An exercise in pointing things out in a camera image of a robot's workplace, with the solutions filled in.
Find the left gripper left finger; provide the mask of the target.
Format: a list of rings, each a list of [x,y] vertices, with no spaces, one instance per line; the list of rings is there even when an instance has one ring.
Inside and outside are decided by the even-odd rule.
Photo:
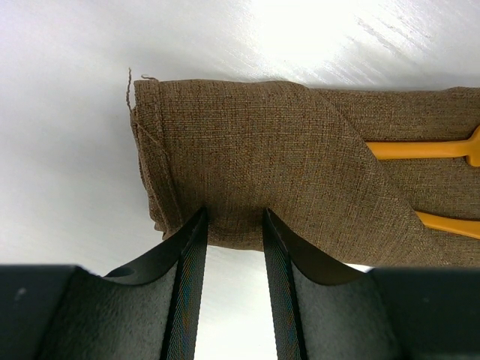
[[[100,277],[76,265],[1,267],[3,359],[192,359],[208,215]]]

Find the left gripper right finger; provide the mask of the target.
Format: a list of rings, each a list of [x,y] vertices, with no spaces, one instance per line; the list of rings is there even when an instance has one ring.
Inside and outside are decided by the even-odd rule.
[[[479,270],[359,271],[262,215],[279,359],[477,359]]]

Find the orange plastic knife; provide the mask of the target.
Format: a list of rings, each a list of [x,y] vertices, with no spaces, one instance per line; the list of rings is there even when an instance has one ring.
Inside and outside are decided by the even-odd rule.
[[[416,214],[420,221],[430,229],[480,239],[480,224],[478,220],[460,220],[420,211],[417,211]]]

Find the brown cloth napkin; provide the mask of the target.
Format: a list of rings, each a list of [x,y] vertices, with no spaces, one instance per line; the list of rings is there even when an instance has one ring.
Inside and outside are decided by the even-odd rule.
[[[369,142],[450,141],[479,125],[479,90],[349,91],[284,81],[137,80],[130,123],[154,227],[200,207],[209,241],[259,251],[262,213],[344,263],[477,266],[479,241],[419,212],[479,218],[461,158],[378,161]]]

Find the orange plastic fork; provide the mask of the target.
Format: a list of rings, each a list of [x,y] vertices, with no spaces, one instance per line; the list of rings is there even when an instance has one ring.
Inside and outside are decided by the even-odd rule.
[[[468,139],[441,142],[367,142],[378,160],[465,158],[479,167],[479,127]]]

